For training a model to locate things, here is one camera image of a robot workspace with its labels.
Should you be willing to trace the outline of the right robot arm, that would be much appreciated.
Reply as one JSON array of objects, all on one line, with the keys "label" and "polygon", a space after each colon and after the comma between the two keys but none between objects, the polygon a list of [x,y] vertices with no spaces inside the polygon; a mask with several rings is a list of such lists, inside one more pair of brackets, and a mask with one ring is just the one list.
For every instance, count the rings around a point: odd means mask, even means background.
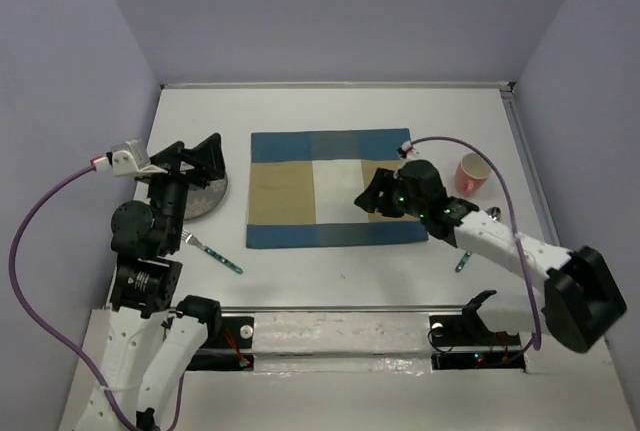
[{"label": "right robot arm", "polygon": [[414,217],[431,237],[521,277],[528,294],[542,295],[535,332],[548,332],[571,351],[589,351],[627,311],[597,250],[553,246],[493,220],[477,205],[449,195],[426,160],[408,161],[395,171],[377,169],[354,203],[384,217]]}]

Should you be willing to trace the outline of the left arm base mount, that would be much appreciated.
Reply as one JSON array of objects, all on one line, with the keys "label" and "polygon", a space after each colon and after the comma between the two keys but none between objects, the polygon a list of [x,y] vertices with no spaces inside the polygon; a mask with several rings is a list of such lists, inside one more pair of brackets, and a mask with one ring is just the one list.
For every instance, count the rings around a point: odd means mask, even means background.
[{"label": "left arm base mount", "polygon": [[220,331],[195,352],[187,371],[248,372],[254,369],[252,351],[255,319],[249,315],[222,317]]}]

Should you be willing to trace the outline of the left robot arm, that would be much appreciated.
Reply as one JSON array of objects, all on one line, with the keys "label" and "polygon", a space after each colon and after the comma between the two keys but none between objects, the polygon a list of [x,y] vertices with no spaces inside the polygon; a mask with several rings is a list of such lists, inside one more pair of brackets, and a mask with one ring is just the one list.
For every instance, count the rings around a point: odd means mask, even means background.
[{"label": "left robot arm", "polygon": [[149,155],[138,140],[112,149],[116,176],[147,184],[144,201],[121,204],[111,218],[116,254],[101,373],[78,430],[156,430],[200,346],[221,334],[218,302],[187,296],[171,304],[182,270],[171,260],[181,246],[187,198],[226,175],[221,137],[193,148],[177,141]]}]

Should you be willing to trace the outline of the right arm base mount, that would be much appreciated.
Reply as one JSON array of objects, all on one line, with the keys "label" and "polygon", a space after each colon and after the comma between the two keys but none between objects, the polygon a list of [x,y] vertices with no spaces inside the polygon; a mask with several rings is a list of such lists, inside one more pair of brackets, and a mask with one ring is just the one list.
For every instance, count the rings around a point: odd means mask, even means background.
[{"label": "right arm base mount", "polygon": [[479,315],[495,290],[479,293],[457,314],[429,316],[426,338],[434,371],[516,369],[525,371],[525,352],[517,333],[491,331]]}]

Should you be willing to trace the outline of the blue beige placemat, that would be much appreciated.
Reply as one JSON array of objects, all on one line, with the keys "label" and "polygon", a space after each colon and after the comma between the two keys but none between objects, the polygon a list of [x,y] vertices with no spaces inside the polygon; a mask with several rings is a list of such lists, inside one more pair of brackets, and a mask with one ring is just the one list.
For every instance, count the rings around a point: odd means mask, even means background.
[{"label": "blue beige placemat", "polygon": [[249,249],[382,246],[425,241],[414,218],[354,204],[379,168],[395,170],[406,128],[259,132],[251,136]]}]

